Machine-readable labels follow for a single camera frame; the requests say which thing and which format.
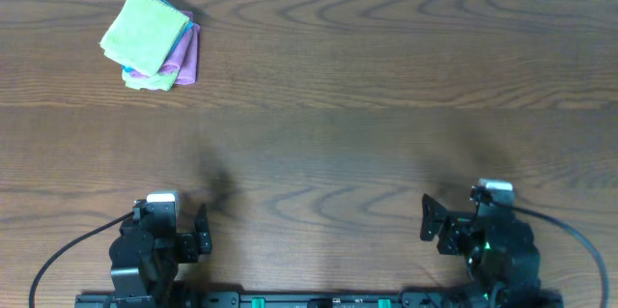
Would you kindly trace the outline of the light green microfiber cloth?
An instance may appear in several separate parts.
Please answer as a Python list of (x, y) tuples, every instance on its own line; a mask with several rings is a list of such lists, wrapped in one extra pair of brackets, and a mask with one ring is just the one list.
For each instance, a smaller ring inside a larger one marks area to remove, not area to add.
[(99, 45), (107, 58), (152, 76), (190, 23), (187, 15), (164, 1), (126, 0)]

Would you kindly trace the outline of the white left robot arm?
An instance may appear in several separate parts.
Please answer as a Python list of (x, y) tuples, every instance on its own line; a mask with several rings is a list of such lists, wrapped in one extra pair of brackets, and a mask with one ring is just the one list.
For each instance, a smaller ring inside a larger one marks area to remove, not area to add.
[(199, 307), (200, 295), (176, 276), (180, 264), (196, 263), (211, 251), (205, 205), (195, 215), (193, 230), (179, 232), (174, 202), (138, 201), (109, 249), (112, 302), (119, 307)]

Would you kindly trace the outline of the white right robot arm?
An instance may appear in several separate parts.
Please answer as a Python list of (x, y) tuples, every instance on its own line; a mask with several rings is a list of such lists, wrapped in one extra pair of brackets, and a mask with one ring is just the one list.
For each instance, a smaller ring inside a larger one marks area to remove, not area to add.
[(531, 227), (487, 197), (474, 212), (448, 210), (422, 197), (420, 238), (441, 255), (462, 256), (471, 283), (444, 295), (442, 307), (529, 307), (539, 297), (540, 253)]

